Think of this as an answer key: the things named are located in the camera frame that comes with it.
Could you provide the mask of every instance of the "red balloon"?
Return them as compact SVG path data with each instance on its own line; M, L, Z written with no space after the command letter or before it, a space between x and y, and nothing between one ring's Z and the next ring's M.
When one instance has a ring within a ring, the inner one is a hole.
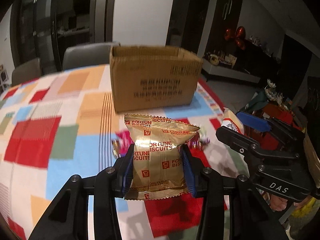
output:
M236 37L245 39L245 28L243 26L239 26L236 30Z
M225 33L225 35L224 35L224 39L226 40L226 41L228 41L228 40L230 40L230 39L233 39L235 36L234 36L234 31L233 30L231 30L231 29L227 29L226 30L226 33Z
M245 44L243 40L235 38L235 42L240 49L245 50Z

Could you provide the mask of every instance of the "human hand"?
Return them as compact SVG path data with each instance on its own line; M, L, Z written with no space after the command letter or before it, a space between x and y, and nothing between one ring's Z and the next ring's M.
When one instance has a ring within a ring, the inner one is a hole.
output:
M309 195L302 202L294 203L294 205L296 206L295 210L302 208L305 204L307 204L310 201L311 198L312 197Z
M271 195L270 197L270 207L275 211L282 211L287 207L287 199Z

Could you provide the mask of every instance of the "cardboard box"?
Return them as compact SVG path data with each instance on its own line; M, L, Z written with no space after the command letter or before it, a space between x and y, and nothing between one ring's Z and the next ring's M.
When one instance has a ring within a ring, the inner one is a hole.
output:
M203 60L177 47L113 47L110 78L116 112L191 103Z

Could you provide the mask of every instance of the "gray chair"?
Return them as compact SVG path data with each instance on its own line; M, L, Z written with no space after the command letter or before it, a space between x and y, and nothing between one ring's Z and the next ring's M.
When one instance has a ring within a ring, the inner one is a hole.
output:
M103 42L69 47L64 53L62 70L109 64L109 55L112 46L119 46L119 43Z
M38 57L23 63L12 71L11 84L12 86L30 81L42 76L40 59Z

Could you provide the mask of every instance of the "white floor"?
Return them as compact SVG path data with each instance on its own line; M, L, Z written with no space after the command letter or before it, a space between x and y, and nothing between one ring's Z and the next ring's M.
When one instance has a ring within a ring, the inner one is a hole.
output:
M236 113L245 106L259 89L231 82L210 80L207 85L220 98L225 107Z

